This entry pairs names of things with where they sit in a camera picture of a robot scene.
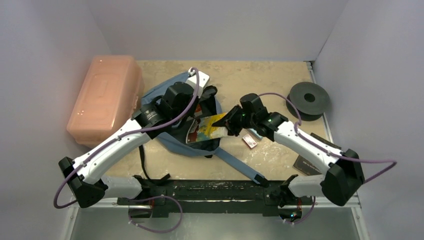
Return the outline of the blue grey backpack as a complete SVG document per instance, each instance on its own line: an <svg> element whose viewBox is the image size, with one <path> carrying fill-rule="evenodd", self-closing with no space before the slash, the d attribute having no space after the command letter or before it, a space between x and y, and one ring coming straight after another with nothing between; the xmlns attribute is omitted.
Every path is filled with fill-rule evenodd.
<svg viewBox="0 0 424 240"><path fill-rule="evenodd" d="M188 88L182 86L189 77L187 72L183 72L148 90L141 98L141 111L154 109L157 113L164 114L174 108L181 113L192 99L187 95ZM263 187L269 186L268 180L261 173L220 148L220 138L207 138L201 134L199 141L194 139L197 133L192 131L193 124L223 112L221 104L215 97L217 92L217 88L212 85L202 90L200 99L193 103L187 115L173 126L159 129L156 139L174 154L206 158L217 156L254 183Z"/></svg>

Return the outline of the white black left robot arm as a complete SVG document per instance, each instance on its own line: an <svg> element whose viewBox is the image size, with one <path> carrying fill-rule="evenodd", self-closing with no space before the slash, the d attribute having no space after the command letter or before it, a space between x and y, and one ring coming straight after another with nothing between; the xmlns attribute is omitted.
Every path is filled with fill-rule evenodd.
<svg viewBox="0 0 424 240"><path fill-rule="evenodd" d="M199 84L177 81L165 90L161 100L154 99L143 105L98 146L75 159L61 159L58 165L64 181L54 195L54 207L68 207L68 204L58 204L59 194L65 186L70 188L74 202L81 208L91 207L106 198L127 198L138 205L146 203L149 191L143 187L139 176L111 177L105 173L134 149L193 116L202 97L210 97L209 90L216 89L205 79Z"/></svg>

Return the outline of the dark brown book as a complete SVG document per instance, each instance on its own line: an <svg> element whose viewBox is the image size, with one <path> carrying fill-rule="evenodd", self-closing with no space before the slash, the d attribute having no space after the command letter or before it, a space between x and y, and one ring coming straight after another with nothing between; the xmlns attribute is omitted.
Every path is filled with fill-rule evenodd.
<svg viewBox="0 0 424 240"><path fill-rule="evenodd" d="M330 147L336 148L341 150L342 148L338 145L335 145L334 143L326 140L325 138L315 134L315 133L311 133L310 134L313 138L317 139L318 141L324 143L325 145L328 145ZM298 156L296 161L293 164L293 168L298 170L299 172L301 172L302 174L306 175L306 176L316 176L316 175L321 175L322 173L319 171L318 168L316 168L311 162L309 162L308 160L306 160L305 158L303 158L302 156Z"/></svg>

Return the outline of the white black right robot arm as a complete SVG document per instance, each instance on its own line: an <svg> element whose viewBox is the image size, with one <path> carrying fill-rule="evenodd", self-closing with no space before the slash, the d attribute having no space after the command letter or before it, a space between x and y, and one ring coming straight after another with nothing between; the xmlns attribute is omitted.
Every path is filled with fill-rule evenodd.
<svg viewBox="0 0 424 240"><path fill-rule="evenodd" d="M312 163L320 175L293 175L280 186L281 204L292 204L305 196L326 197L344 206L365 183L358 154L343 152L298 128L278 112L268 112L259 95L249 93L228 113L213 121L214 127L225 127L228 135L238 136L242 129L254 129L260 136L288 147Z"/></svg>

